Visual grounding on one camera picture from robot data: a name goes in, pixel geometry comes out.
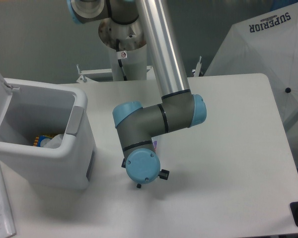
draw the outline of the black ring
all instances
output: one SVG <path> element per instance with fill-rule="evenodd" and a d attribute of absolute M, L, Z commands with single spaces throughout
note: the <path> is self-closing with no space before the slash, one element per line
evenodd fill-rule
<path fill-rule="evenodd" d="M 149 144 L 152 144 L 152 140 L 146 140 L 146 141 L 138 142 L 136 144 L 126 146 L 125 148 L 123 148 L 123 152 L 125 152 L 127 150 L 130 150 L 130 149 L 133 149 L 135 147 L 141 146 L 141 145 L 149 145 Z"/>
<path fill-rule="evenodd" d="M 182 93 L 188 93 L 188 92 L 191 92 L 191 90 L 190 89 L 186 89 L 186 90 L 178 91 L 178 92 L 175 92 L 175 93 L 170 93 L 170 94 L 167 94 L 167 95 L 162 96 L 161 99 L 163 100 L 163 99 L 166 99 L 166 98 L 175 96 L 175 95 L 179 95 L 179 94 L 182 94 Z"/>
<path fill-rule="evenodd" d="M 164 130 L 165 130 L 165 133 L 169 133 L 169 125 L 168 125 L 168 120 L 167 120 L 167 116 L 165 114 L 165 111 L 162 107 L 161 104 L 158 104 L 158 107 L 161 111 L 161 114 L 162 114 L 162 118 L 163 118 L 163 122 L 164 122 Z"/>

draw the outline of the white umbrella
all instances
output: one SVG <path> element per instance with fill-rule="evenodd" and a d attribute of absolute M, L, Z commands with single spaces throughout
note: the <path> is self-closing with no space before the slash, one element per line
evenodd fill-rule
<path fill-rule="evenodd" d="M 268 76 L 283 121 L 298 107 L 298 3 L 232 25 L 205 76 L 242 73 Z M 287 136 L 298 165 L 298 122 Z"/>

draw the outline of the warning sticker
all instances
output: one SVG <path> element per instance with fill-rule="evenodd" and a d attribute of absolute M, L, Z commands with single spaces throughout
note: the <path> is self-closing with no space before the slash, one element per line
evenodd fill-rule
<path fill-rule="evenodd" d="M 127 58 L 127 51 L 117 52 L 117 59 L 122 60 Z"/>

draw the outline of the robotic arm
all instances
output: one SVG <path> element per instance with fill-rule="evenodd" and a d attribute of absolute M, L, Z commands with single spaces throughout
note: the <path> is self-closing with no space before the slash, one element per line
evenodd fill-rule
<path fill-rule="evenodd" d="M 200 124 L 206 119 L 207 113 L 202 97 L 191 94 L 170 24 L 166 0 L 71 0 L 72 10 L 75 11 L 76 6 L 73 3 L 85 6 L 93 4 L 93 12 L 99 6 L 100 15 L 110 17 L 111 21 L 122 26 L 117 27 L 117 33 L 112 36 L 118 36 L 120 29 L 141 21 L 143 34 L 151 51 L 162 103 L 147 108 L 143 108 L 140 102 L 124 103 L 114 109 L 113 117 L 125 157 L 122 166 L 126 168 L 128 176 L 138 183 L 137 187 L 158 176 L 167 179 L 169 172 L 160 171 L 160 161 L 154 152 L 151 138 Z M 100 15 L 91 15 L 88 21 L 99 19 Z M 122 45 L 127 44 L 123 40 L 112 37 L 112 41 L 116 42 L 116 50 L 121 50 Z"/>

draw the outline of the white table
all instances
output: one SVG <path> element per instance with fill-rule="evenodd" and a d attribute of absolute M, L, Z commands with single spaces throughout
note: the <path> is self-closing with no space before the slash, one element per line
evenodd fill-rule
<path fill-rule="evenodd" d="M 160 103 L 156 82 L 75 84 L 88 95 L 98 147 L 85 191 L 29 184 L 2 165 L 16 238 L 236 238 L 298 233 L 289 204 L 298 175 L 268 79 L 262 74 L 190 78 L 207 120 L 161 137 L 168 181 L 141 189 L 121 168 L 112 110 Z"/>

